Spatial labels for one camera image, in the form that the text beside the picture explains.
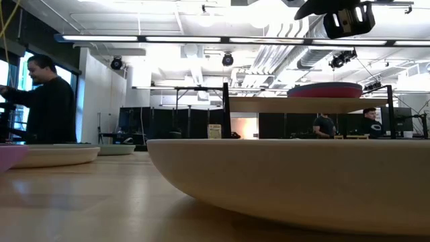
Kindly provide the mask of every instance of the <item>black shirt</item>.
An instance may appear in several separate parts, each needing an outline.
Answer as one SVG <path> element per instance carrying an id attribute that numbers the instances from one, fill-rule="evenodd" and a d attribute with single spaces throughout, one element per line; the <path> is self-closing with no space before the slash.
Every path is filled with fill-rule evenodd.
<path id="1" fill-rule="evenodd" d="M 379 138 L 384 134 L 384 129 L 380 122 L 370 118 L 363 118 L 360 132 L 369 134 L 369 138 Z"/>
<path id="2" fill-rule="evenodd" d="M 75 94 L 61 77 L 32 91 L 10 89 L 3 97 L 30 108 L 27 132 L 37 136 L 36 143 L 76 142 Z"/>
<path id="3" fill-rule="evenodd" d="M 329 135 L 330 137 L 335 135 L 335 131 L 333 130 L 335 123 L 331 120 L 331 118 L 319 116 L 314 121 L 314 126 L 320 127 L 320 131 Z"/>

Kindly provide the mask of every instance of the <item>man in black shirt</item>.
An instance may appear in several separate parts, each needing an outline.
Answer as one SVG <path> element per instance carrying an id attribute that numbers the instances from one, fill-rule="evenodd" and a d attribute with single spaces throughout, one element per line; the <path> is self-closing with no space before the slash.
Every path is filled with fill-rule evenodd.
<path id="1" fill-rule="evenodd" d="M 319 138 L 333 138 L 336 133 L 335 123 L 328 114 L 321 114 L 314 121 L 314 132 Z"/>
<path id="2" fill-rule="evenodd" d="M 0 86 L 0 94 L 14 104 L 30 108 L 27 132 L 35 134 L 34 143 L 75 143 L 75 94 L 56 74 L 51 58 L 37 54 L 28 59 L 28 71 L 35 90 L 20 91 Z"/>
<path id="3" fill-rule="evenodd" d="M 379 138 L 384 134 L 382 124 L 376 121 L 376 109 L 367 108 L 363 110 L 364 118 L 361 122 L 361 133 L 368 134 L 369 138 Z"/>

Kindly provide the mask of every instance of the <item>shelf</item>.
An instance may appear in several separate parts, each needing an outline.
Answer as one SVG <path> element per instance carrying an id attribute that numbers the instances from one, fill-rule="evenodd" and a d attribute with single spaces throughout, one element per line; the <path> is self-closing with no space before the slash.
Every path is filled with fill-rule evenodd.
<path id="1" fill-rule="evenodd" d="M 387 99 L 370 98 L 230 97 L 231 112 L 347 114 L 386 104 Z"/>

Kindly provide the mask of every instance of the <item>pink bowl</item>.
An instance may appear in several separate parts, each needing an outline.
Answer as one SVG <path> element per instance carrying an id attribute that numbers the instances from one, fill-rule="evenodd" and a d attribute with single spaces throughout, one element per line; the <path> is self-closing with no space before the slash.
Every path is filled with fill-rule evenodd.
<path id="1" fill-rule="evenodd" d="M 3 173 L 20 162 L 27 154 L 25 145 L 0 145 L 0 173 Z"/>

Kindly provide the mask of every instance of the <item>white plate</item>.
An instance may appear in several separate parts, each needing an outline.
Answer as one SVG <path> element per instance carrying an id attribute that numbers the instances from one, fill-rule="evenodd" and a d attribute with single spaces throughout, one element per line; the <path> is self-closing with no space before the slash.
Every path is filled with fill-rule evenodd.
<path id="1" fill-rule="evenodd" d="M 136 145 L 87 145 L 87 144 L 75 144 L 75 145 L 54 145 L 58 147 L 67 148 L 84 148 L 84 147 L 99 147 L 99 156 L 104 155 L 131 155 L 136 148 Z"/>
<path id="2" fill-rule="evenodd" d="M 100 148 L 64 148 L 55 145 L 29 145 L 27 156 L 13 168 L 54 167 L 89 163 L 97 158 Z"/>
<path id="3" fill-rule="evenodd" d="M 154 165 L 201 201 L 313 229 L 430 235 L 426 140 L 150 140 Z"/>

